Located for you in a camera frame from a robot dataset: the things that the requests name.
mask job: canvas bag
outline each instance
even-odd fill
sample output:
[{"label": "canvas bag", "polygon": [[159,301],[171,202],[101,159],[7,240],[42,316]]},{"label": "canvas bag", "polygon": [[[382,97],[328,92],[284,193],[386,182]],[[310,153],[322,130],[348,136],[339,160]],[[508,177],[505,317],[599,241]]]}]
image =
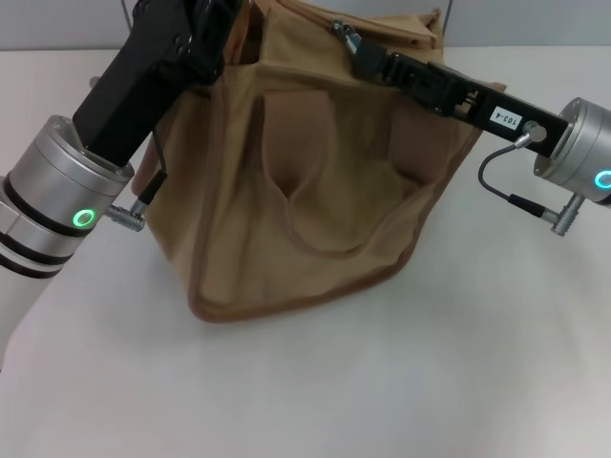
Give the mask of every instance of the canvas bag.
[{"label": "canvas bag", "polygon": [[[186,93],[159,125],[168,179],[146,218],[197,317],[309,307],[407,263],[480,132],[355,79],[328,28],[340,17],[392,51],[442,62],[439,16],[244,5],[224,74]],[[149,145],[136,194],[156,157]]]}]

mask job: white table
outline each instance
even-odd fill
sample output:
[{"label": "white table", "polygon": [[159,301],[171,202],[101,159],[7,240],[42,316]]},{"label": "white table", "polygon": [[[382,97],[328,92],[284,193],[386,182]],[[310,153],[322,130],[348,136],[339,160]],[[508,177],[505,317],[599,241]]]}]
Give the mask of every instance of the white table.
[{"label": "white table", "polygon": [[[0,173],[111,56],[0,54]],[[574,96],[611,108],[609,48],[447,56],[552,112]],[[608,458],[611,212],[588,203],[552,235],[479,187],[503,144],[482,137],[397,278],[270,320],[198,322],[153,237],[102,222],[13,337],[0,456]],[[488,177],[561,208],[533,159]]]}]

